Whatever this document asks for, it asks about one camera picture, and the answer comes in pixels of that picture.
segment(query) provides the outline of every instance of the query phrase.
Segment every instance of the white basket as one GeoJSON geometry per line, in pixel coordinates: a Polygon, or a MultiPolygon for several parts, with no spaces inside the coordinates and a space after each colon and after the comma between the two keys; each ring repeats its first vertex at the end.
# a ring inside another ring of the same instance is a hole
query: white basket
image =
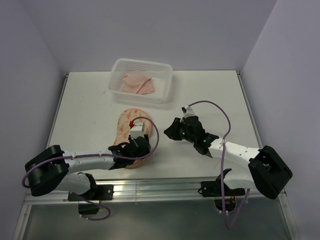
{"type": "Polygon", "coordinates": [[[172,66],[152,61],[118,59],[109,75],[108,89],[120,99],[161,104],[168,96],[172,81],[172,66]],[[138,73],[152,78],[154,92],[135,94],[123,92],[123,77],[126,74],[138,73]]]}

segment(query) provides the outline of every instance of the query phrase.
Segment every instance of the folded cloth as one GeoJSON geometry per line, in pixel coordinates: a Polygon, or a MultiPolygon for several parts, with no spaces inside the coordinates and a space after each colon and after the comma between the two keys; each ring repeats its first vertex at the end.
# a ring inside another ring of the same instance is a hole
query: folded cloth
{"type": "Polygon", "coordinates": [[[155,91],[151,77],[142,74],[133,73],[123,76],[124,85],[122,92],[132,94],[150,94],[155,91]]]}

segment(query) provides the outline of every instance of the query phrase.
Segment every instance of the wall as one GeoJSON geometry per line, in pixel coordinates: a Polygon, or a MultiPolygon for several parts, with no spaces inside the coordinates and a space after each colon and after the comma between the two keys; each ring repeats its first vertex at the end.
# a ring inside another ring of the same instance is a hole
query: wall
{"type": "Polygon", "coordinates": [[[22,4],[0,2],[0,233],[11,239],[26,190],[27,161],[42,151],[63,75],[22,4]]]}
{"type": "Polygon", "coordinates": [[[65,72],[119,58],[243,68],[276,0],[21,0],[65,72]]]}
{"type": "Polygon", "coordinates": [[[243,71],[262,141],[293,172],[286,188],[303,239],[319,239],[320,1],[278,0],[243,71]]]}

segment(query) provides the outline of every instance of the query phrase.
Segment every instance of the orange patterned cloth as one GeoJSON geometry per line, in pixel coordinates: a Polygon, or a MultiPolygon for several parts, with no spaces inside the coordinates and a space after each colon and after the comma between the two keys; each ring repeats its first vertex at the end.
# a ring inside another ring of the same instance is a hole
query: orange patterned cloth
{"type": "MultiPolygon", "coordinates": [[[[132,119],[136,117],[146,117],[150,118],[147,113],[137,108],[130,108],[121,113],[117,127],[116,127],[116,138],[113,145],[118,145],[123,142],[129,142],[128,137],[130,135],[130,127],[129,123],[132,119]]],[[[146,119],[138,119],[135,122],[143,122],[144,123],[144,134],[148,134],[150,136],[152,132],[152,124],[146,119]]],[[[138,159],[135,160],[133,164],[128,165],[126,169],[136,169],[141,167],[145,163],[146,159],[138,159]]]]}

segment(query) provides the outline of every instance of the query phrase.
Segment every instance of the purple cable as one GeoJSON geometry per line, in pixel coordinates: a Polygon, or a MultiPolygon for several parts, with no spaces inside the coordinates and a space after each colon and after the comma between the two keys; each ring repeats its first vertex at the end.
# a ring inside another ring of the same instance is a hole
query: purple cable
{"type": "MultiPolygon", "coordinates": [[[[156,132],[156,136],[157,136],[157,139],[156,139],[156,143],[154,145],[154,148],[147,154],[147,155],[144,155],[144,156],[140,156],[140,157],[127,157],[127,156],[119,156],[119,155],[115,155],[115,154],[111,154],[111,153],[103,153],[101,154],[101,156],[105,156],[105,157],[114,157],[114,158],[120,158],[120,159],[125,159],[125,160],[138,160],[138,159],[145,159],[147,157],[149,157],[151,154],[154,153],[154,151],[156,150],[156,148],[158,147],[158,144],[159,144],[159,138],[160,138],[160,134],[159,134],[159,130],[156,126],[156,124],[150,119],[150,118],[147,118],[145,116],[138,116],[136,118],[134,118],[131,122],[134,122],[135,120],[137,119],[145,119],[145,120],[148,120],[154,127],[155,129],[155,132],[156,132]]],[[[48,163],[52,163],[52,162],[55,162],[55,161],[59,161],[59,160],[64,160],[64,159],[72,159],[73,157],[75,159],[78,159],[78,158],[92,158],[92,157],[99,157],[100,154],[99,153],[92,153],[92,154],[82,154],[82,155],[75,155],[75,156],[57,156],[57,157],[53,157],[53,158],[50,158],[50,159],[47,159],[37,165],[35,165],[34,167],[32,167],[29,171],[26,172],[26,174],[23,176],[22,178],[22,186],[25,187],[25,188],[30,188],[29,185],[26,185],[26,179],[27,177],[30,175],[30,173],[32,173],[34,170],[36,170],[37,168],[45,165],[45,164],[48,164],[48,163]]],[[[80,200],[82,201],[85,201],[89,204],[92,204],[92,205],[95,205],[95,206],[99,206],[101,208],[104,208],[106,210],[109,211],[109,214],[105,217],[102,217],[102,218],[90,218],[90,217],[84,217],[85,219],[88,219],[88,220],[92,220],[92,221],[99,221],[99,220],[104,220],[106,218],[108,218],[111,214],[111,211],[108,207],[104,206],[104,205],[101,205],[101,204],[98,204],[98,203],[95,203],[95,202],[92,202],[92,201],[89,201],[89,200],[85,200],[83,197],[79,196],[78,194],[76,193],[72,193],[74,194],[75,196],[77,196],[80,200]]]]}
{"type": "Polygon", "coordinates": [[[224,134],[224,136],[222,137],[222,140],[223,140],[223,143],[222,143],[222,155],[221,155],[221,166],[220,166],[220,176],[221,176],[221,198],[222,198],[222,212],[223,212],[223,215],[224,215],[224,223],[225,223],[225,227],[230,230],[238,215],[239,215],[239,212],[241,210],[241,208],[243,207],[244,203],[246,202],[248,196],[249,196],[249,192],[250,192],[250,189],[248,189],[244,195],[244,198],[243,200],[241,201],[240,205],[238,208],[234,209],[233,211],[230,211],[228,212],[229,213],[234,213],[235,212],[235,215],[233,216],[233,219],[231,221],[231,224],[229,225],[228,223],[228,218],[227,218],[227,212],[226,212],[226,196],[225,196],[225,184],[224,184],[224,162],[225,162],[225,154],[226,154],[226,143],[225,143],[225,139],[226,137],[228,136],[228,134],[230,133],[231,131],[231,122],[230,122],[230,119],[228,117],[228,115],[226,114],[226,112],[219,106],[217,105],[216,103],[212,102],[212,101],[207,101],[207,100],[201,100],[201,101],[196,101],[194,103],[191,103],[189,104],[189,107],[195,105],[195,104],[199,104],[199,103],[209,103],[209,104],[212,104],[212,105],[215,105],[222,113],[223,115],[225,116],[227,122],[228,122],[228,131],[224,134]]]}

